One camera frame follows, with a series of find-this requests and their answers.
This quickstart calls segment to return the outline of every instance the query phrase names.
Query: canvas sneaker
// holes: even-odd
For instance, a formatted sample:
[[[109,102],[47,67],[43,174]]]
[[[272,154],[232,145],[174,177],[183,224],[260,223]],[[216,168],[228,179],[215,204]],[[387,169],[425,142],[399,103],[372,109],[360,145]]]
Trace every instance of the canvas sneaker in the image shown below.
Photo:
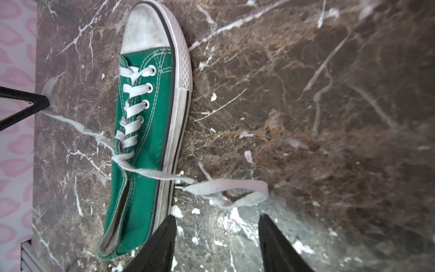
[[[192,69],[175,17],[155,1],[130,12],[120,52],[114,149],[135,168],[173,174],[186,126]],[[110,205],[98,255],[111,259],[145,243],[170,212],[173,180],[112,165]]]

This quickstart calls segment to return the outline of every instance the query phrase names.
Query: floor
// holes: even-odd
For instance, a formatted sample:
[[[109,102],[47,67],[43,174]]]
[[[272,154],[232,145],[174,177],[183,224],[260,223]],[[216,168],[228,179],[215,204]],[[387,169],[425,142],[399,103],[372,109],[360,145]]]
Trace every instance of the floor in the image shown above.
[[[117,56],[135,3],[38,8],[36,92],[65,73],[53,109],[111,138]],[[270,188],[267,201],[229,211],[176,190],[175,271],[262,271],[262,213],[315,271],[434,271],[435,2],[163,3],[194,70],[178,172],[205,180],[201,162],[212,177]],[[95,257],[108,150],[41,114],[35,146],[33,245],[44,265],[125,268],[137,251]]]

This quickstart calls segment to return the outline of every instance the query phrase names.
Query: green canvas upper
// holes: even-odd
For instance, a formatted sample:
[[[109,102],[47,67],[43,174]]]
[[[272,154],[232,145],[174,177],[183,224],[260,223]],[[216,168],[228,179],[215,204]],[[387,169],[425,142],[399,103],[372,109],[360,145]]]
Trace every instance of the green canvas upper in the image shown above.
[[[131,85],[131,79],[121,76],[119,78],[115,132],[125,131],[119,123],[121,117],[127,117],[124,110],[125,101],[134,105],[146,99],[150,102],[150,106],[128,119],[128,122],[135,121],[139,115],[144,118],[140,129],[134,132],[138,135],[137,144],[120,150],[120,140],[115,139],[114,146],[116,154],[129,153],[134,150],[134,157],[128,162],[135,168],[162,170],[173,99],[171,48],[157,47],[120,56],[121,67],[134,66],[142,70],[149,65],[157,68],[156,74],[140,77],[133,86],[151,83],[153,86],[151,93],[129,99],[129,94],[123,92],[123,84]],[[113,162],[110,205],[104,235],[97,250],[101,259],[112,259],[145,243],[153,228],[158,185],[157,180],[126,172]],[[115,242],[115,249],[107,254],[107,252],[103,253],[100,247],[110,238],[111,225],[120,226],[120,235],[119,242]]]

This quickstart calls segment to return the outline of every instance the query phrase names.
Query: black object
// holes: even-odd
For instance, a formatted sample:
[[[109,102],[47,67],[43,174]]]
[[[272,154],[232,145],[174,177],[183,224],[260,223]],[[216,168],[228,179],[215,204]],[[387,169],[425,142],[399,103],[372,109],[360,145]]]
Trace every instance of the black object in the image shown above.
[[[0,97],[30,101],[33,103],[30,107],[1,120],[0,131],[50,106],[50,102],[44,95],[18,91],[2,86],[0,86]]]
[[[314,272],[266,214],[258,222],[265,272]]]
[[[168,215],[124,272],[170,272],[177,224]]]

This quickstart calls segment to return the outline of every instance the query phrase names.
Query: white rubber toe cap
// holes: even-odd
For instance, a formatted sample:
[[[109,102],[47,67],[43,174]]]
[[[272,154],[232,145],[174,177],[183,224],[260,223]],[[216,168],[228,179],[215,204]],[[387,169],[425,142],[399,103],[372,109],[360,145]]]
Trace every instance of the white rubber toe cap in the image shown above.
[[[169,40],[157,12],[146,3],[136,5],[127,19],[121,54],[163,46]]]

